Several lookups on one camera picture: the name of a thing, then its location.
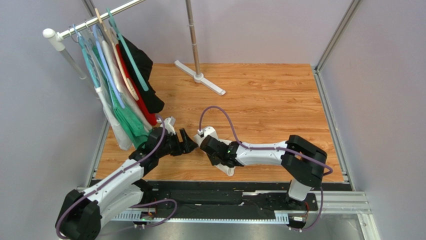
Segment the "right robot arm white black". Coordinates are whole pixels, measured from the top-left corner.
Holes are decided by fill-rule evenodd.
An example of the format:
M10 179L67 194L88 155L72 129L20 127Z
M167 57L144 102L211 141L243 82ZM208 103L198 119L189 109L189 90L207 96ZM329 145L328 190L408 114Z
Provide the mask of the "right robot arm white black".
M195 141L213 166L229 176L236 167L250 165L282 166L293 177L287 196L303 202L309 191L322 184L324 170L332 173L326 164L327 153L299 135L290 135L287 141L271 144L220 140L214 134L196 135Z

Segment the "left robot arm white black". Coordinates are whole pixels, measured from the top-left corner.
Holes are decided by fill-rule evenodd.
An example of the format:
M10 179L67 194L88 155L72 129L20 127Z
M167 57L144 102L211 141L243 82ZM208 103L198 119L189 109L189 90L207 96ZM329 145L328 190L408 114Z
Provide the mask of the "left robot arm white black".
M94 240L112 218L152 200L153 186L143 177L158 166L160 158L181 156L198 148L185 129L179 132L180 137L163 127L154 128L117 170L84 191L70 191L55 223L58 237Z

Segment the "white cloth napkin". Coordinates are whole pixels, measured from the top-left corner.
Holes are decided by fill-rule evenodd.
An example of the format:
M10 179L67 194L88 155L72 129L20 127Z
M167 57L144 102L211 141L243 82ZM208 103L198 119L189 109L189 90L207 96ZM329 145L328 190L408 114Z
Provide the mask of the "white cloth napkin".
M194 136L195 142L197 143L197 145L198 145L199 148L200 148L200 145L201 145L202 141L207 136L212 136L213 138L215 138L215 139L217 139L217 140L219 140L219 141L221 141L221 142L223 142L225 144L230 144L231 143L230 140L223 140L223 139L218 138L218 135L217 135L217 133L216 133L215 130L214 131L202 131L202 132L197 133ZM215 167L218 168L219 170L221 170L222 172L224 172L229 177L231 177L231 176L234 175L235 167L228 167L228 166L221 165L221 164L216 165Z

